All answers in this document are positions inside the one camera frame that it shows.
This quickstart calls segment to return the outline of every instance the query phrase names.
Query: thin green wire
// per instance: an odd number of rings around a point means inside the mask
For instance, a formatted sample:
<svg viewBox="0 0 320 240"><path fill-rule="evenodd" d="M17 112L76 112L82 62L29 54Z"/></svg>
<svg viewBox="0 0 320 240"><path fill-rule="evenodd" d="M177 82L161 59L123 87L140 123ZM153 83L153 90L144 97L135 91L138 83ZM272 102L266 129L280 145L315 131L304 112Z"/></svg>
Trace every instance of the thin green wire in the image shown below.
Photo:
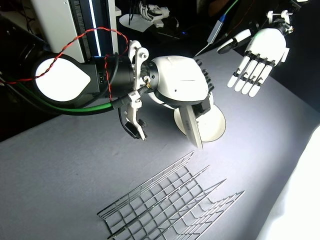
<svg viewBox="0 0 320 240"><path fill-rule="evenodd" d="M96 111L96 110L112 108L112 104L110 102L104 103L104 104L101 104L101 105L97 105L97 106L85 107L85 108L61 108L61 107L53 106L50 103L44 101L43 99L41 99L40 97L35 95L32 91L27 89L23 84L17 83L17 86L20 89L22 89L23 91L25 91L27 94L29 94L29 95L33 96L34 98L36 98L41 103L47 105L50 108L54 108L54 109L57 109L57 110L60 110L60 111L74 112L74 113L87 113L87 112L92 112L92 111Z"/></svg>
<svg viewBox="0 0 320 240"><path fill-rule="evenodd" d="M227 15L227 13L233 8L233 6L238 2L239 0L235 0L232 5L225 11L224 15Z"/></svg>

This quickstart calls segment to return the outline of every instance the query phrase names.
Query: wire grid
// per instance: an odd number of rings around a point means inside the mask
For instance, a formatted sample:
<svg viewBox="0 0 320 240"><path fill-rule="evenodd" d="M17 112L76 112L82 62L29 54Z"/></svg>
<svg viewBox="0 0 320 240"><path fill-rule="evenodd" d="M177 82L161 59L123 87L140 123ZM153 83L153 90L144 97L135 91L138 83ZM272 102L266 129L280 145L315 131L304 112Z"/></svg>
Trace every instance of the wire grid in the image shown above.
<svg viewBox="0 0 320 240"><path fill-rule="evenodd" d="M237 199L236 193L217 202L207 196L225 180L203 190L186 168L190 152L97 213L110 232L108 239L197 239Z"/></svg>

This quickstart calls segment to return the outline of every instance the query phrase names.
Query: white plate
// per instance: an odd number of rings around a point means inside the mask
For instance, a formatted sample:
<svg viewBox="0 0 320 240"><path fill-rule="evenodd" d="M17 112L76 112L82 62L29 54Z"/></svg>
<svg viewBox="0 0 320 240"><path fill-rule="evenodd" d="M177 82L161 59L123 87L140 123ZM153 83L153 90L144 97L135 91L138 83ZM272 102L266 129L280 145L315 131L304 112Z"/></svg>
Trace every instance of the white plate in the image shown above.
<svg viewBox="0 0 320 240"><path fill-rule="evenodd" d="M216 105L211 105L211 109L197 119L198 128L202 142L212 142L219 139L226 130L226 119ZM174 121L181 132L186 135L179 109L174 110Z"/></svg>

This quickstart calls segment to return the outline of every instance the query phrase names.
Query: gray table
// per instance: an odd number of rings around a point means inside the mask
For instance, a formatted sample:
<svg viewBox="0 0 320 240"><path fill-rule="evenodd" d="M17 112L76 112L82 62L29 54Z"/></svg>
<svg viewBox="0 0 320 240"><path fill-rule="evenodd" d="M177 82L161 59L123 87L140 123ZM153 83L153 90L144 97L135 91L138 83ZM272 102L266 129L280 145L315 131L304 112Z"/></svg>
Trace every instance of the gray table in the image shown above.
<svg viewBox="0 0 320 240"><path fill-rule="evenodd" d="M228 178L217 199L246 190L202 239L253 240L320 114L272 78L255 98L227 88L242 58L234 51L199 58L214 79L226 131L196 151L189 169L211 165L204 187ZM146 142L128 136L114 111L60 116L0 143L0 239L106 239L96 213L194 149L172 110L148 97L143 105Z"/></svg>

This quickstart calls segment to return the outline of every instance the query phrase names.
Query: light strip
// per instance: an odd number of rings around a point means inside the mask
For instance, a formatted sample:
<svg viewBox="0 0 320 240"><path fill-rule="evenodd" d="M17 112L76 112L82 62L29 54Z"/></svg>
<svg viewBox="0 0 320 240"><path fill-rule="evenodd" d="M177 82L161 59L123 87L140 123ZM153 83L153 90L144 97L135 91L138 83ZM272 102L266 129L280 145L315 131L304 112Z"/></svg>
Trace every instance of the light strip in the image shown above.
<svg viewBox="0 0 320 240"><path fill-rule="evenodd" d="M90 6L92 24L93 24L93 27L96 28L97 27L96 18L95 18L94 6L92 4L92 0L89 0L89 6ZM98 38L97 30L94 30L94 36L95 36L96 48L98 49L98 55L99 55L99 57L101 57L100 44L99 44L99 38Z"/></svg>

